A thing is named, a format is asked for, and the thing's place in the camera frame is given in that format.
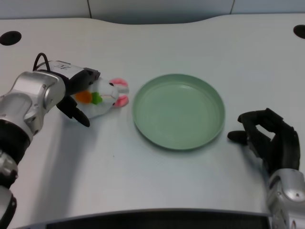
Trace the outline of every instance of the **black hole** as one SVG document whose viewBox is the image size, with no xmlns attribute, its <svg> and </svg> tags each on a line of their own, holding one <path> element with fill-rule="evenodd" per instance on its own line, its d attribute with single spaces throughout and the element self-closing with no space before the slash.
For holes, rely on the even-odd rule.
<svg viewBox="0 0 305 229">
<path fill-rule="evenodd" d="M 305 39 L 305 25 L 297 25 L 294 27 L 294 33 L 300 38 Z"/>
<path fill-rule="evenodd" d="M 6 32 L 0 37 L 0 44 L 2 45 L 13 45 L 21 40 L 21 33 L 17 31 Z"/>
</svg>

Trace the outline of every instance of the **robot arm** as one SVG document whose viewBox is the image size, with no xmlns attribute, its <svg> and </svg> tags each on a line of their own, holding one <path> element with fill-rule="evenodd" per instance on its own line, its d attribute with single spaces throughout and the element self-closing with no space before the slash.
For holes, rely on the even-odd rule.
<svg viewBox="0 0 305 229">
<path fill-rule="evenodd" d="M 37 66 L 40 56 L 45 62 Z M 9 190 L 18 177 L 18 163 L 33 137 L 42 129 L 46 113 L 57 106 L 85 126 L 90 122 L 70 95 L 88 88 L 100 73 L 65 62 L 48 62 L 40 53 L 33 72 L 18 76 L 11 90 L 0 97 L 0 229 L 6 228 L 17 206 Z"/>
<path fill-rule="evenodd" d="M 270 109 L 242 114 L 245 131 L 232 131 L 228 138 L 248 144 L 263 159 L 269 174 L 267 205 L 273 229 L 305 229 L 305 182 L 299 171 L 300 145 L 297 132 Z M 270 139 L 257 130 L 261 125 L 275 133 Z"/>
</svg>

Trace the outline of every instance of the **green plate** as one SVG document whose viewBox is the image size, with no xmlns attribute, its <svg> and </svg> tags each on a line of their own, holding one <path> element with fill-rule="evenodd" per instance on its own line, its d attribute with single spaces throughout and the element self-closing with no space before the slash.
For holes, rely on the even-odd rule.
<svg viewBox="0 0 305 229">
<path fill-rule="evenodd" d="M 132 115 L 140 132 L 169 149 L 193 149 L 211 141 L 224 126 L 224 103 L 208 83 L 169 74 L 145 84 L 136 94 Z"/>
</svg>

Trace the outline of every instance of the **pink ear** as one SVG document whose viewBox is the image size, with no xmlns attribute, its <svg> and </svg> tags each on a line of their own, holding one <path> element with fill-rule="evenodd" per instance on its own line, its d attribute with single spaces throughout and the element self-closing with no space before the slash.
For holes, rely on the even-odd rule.
<svg viewBox="0 0 305 229">
<path fill-rule="evenodd" d="M 114 107 L 123 107 L 129 102 L 127 95 L 122 95 L 118 98 L 118 101 L 113 105 Z"/>
<path fill-rule="evenodd" d="M 126 80 L 122 79 L 122 78 L 115 78 L 110 80 L 111 83 L 113 84 L 121 84 L 123 86 L 128 87 L 128 83 L 126 82 Z"/>
</svg>

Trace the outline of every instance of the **gray wall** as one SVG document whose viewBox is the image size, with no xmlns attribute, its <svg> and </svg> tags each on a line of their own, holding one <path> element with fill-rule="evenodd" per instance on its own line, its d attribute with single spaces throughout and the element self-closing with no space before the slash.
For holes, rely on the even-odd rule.
<svg viewBox="0 0 305 229">
<path fill-rule="evenodd" d="M 230 13 L 305 12 L 305 0 L 0 0 L 0 19 L 92 18 L 125 24 L 183 23 Z"/>
</svg>

